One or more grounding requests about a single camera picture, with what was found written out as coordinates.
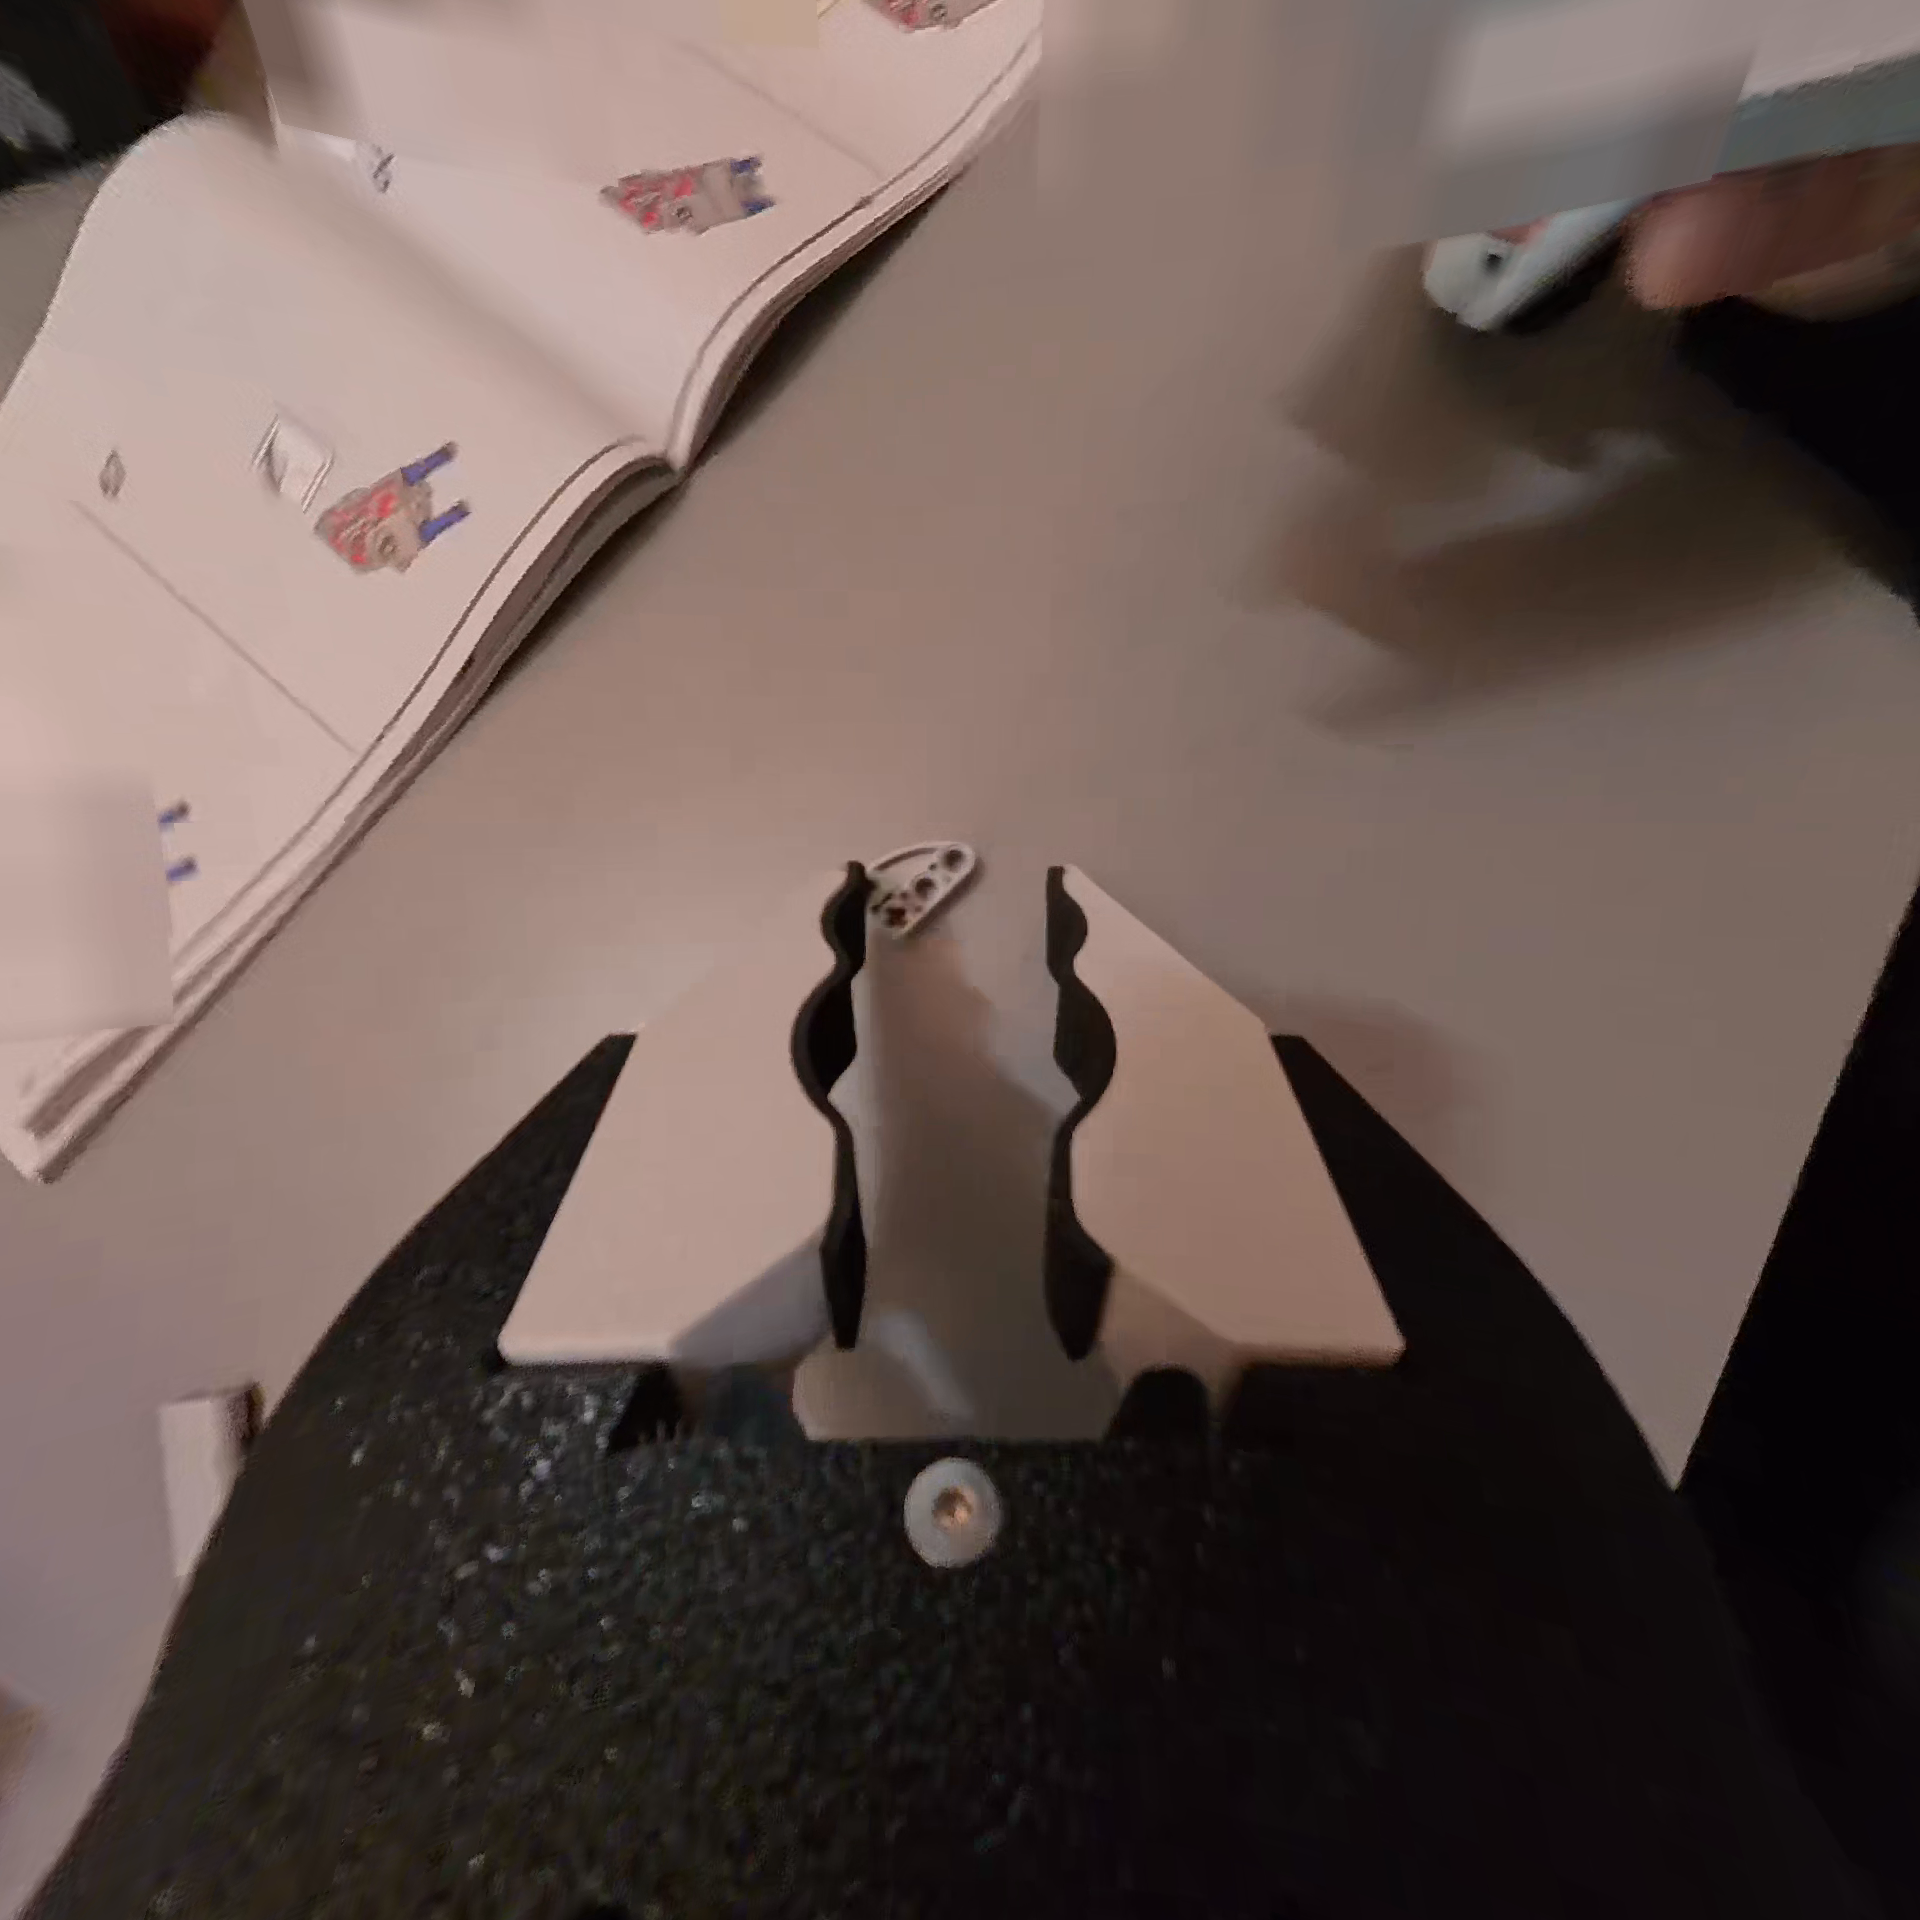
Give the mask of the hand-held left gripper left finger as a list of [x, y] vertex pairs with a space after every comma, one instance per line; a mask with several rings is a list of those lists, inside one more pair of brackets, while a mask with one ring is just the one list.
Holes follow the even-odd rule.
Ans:
[[868, 1240], [831, 1092], [871, 880], [818, 873], [644, 1023], [498, 1334], [522, 1366], [780, 1366], [857, 1344]]

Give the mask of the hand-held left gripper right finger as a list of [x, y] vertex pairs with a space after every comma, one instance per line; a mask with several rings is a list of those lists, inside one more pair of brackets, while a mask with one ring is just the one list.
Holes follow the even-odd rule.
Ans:
[[1074, 865], [1047, 871], [1044, 1303], [1108, 1369], [1389, 1366], [1403, 1333], [1263, 1022]]

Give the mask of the small grey brick piece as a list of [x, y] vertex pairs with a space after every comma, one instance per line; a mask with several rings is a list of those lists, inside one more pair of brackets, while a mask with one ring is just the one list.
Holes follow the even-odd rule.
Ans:
[[871, 929], [906, 942], [947, 911], [978, 873], [978, 853], [959, 838], [926, 838], [866, 863]]

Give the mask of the person's right hand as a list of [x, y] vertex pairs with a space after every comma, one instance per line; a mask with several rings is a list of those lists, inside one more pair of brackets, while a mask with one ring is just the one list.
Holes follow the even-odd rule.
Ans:
[[1902, 249], [1918, 225], [1914, 143], [1717, 176], [1646, 201], [1623, 284], [1651, 310], [1762, 299]]

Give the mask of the small white paper piece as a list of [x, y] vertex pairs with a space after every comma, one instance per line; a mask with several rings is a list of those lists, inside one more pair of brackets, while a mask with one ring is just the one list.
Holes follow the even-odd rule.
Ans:
[[157, 1407], [167, 1549], [185, 1585], [245, 1469], [261, 1419], [255, 1383], [174, 1399]]

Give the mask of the open white instruction booklet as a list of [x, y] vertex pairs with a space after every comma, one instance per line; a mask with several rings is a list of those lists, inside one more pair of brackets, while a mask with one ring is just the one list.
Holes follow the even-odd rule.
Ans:
[[1043, 4], [261, 4], [4, 395], [4, 1161], [54, 1179], [1039, 73]]

